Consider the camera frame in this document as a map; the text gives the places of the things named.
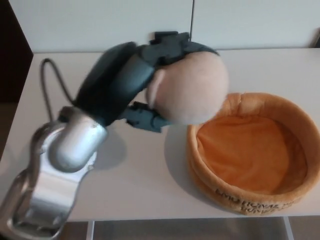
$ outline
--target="black cable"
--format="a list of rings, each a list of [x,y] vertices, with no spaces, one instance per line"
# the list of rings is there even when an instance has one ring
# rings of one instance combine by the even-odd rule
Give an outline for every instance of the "black cable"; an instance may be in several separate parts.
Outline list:
[[[61,76],[61,73],[56,65],[56,63],[50,59],[50,58],[45,58],[42,60],[41,65],[40,65],[40,83],[41,83],[41,89],[42,89],[42,94],[43,94],[43,98],[44,98],[44,103],[46,106],[46,110],[48,112],[48,116],[49,116],[49,121],[52,122],[54,120],[54,115],[52,113],[52,107],[50,104],[50,100],[49,100],[49,95],[48,95],[48,91],[47,91],[47,85],[46,85],[46,77],[45,77],[45,66],[46,64],[50,64],[54,74],[58,80],[58,82],[60,83],[61,89],[65,95],[65,98],[69,101],[70,104],[74,104],[74,101],[71,98],[70,93],[68,92],[68,89],[65,85],[65,82]]]

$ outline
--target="basket rim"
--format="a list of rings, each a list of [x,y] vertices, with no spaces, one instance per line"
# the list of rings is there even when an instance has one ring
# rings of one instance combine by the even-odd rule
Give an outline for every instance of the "basket rim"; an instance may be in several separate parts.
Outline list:
[[[262,92],[250,92],[250,93],[231,93],[228,95],[228,99],[230,98],[237,98],[242,96],[257,96],[258,98],[269,98],[277,101],[281,101],[283,104],[286,104],[288,106],[293,107],[295,111],[299,112],[299,116],[301,116],[301,119],[303,119],[304,122],[308,122],[312,131],[315,131],[317,134],[315,136],[316,144],[320,148],[320,134],[318,131],[318,128],[316,124],[313,122],[313,120],[296,104],[293,102],[269,93],[262,93]],[[298,186],[297,188],[284,193],[279,194],[262,194],[262,193],[256,193],[248,190],[244,190],[242,188],[239,188],[234,185],[230,185],[229,183],[222,180],[220,177],[218,177],[216,174],[214,174],[210,168],[207,166],[207,164],[202,159],[200,153],[198,152],[198,141],[197,141],[197,133],[198,130],[205,125],[198,124],[198,125],[189,125],[187,129],[187,148],[190,150],[190,155],[193,158],[192,159],[192,168],[195,171],[195,173],[198,175],[198,177],[213,191],[215,191],[217,188],[219,188],[221,191],[225,191],[226,193],[239,198],[239,199],[250,199],[250,201],[254,202],[262,202],[262,203],[273,203],[273,202],[281,202],[286,203],[289,201],[295,201],[302,196],[304,196],[319,180],[320,178],[320,159],[319,163],[315,166],[312,166],[313,169],[308,166],[308,160],[307,162],[307,175],[304,182]],[[308,174],[310,174],[310,171],[312,171],[314,174],[307,177]]]

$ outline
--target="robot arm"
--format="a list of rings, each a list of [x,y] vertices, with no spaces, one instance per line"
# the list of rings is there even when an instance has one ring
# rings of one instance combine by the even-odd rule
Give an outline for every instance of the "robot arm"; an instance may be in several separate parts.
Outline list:
[[[0,208],[5,239],[53,240],[66,223],[82,179],[116,120],[138,129],[161,132],[170,124],[144,103],[129,105],[147,87],[159,66],[186,54],[214,50],[190,42],[188,33],[156,33],[150,45],[128,42],[106,51],[83,82],[73,106],[33,135],[30,160]]]

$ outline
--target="table leg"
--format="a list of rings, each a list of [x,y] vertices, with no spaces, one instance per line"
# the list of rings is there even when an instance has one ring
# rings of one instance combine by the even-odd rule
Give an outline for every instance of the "table leg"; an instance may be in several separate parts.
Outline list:
[[[293,233],[292,233],[292,229],[291,229],[289,217],[284,216],[284,217],[283,217],[283,222],[284,222],[284,226],[285,226],[286,235],[287,235],[287,237],[288,237],[288,240],[295,240],[295,239],[294,239],[294,235],[293,235]]]
[[[88,227],[86,229],[85,240],[94,240],[94,232],[95,232],[95,221],[89,221]]]

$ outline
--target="plush ball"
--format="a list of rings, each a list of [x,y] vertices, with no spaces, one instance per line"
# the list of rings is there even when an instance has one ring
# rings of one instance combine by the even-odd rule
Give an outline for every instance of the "plush ball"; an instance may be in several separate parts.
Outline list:
[[[174,124],[201,124],[221,108],[229,88],[227,68],[217,54],[194,52],[157,70],[146,91],[151,109]]]

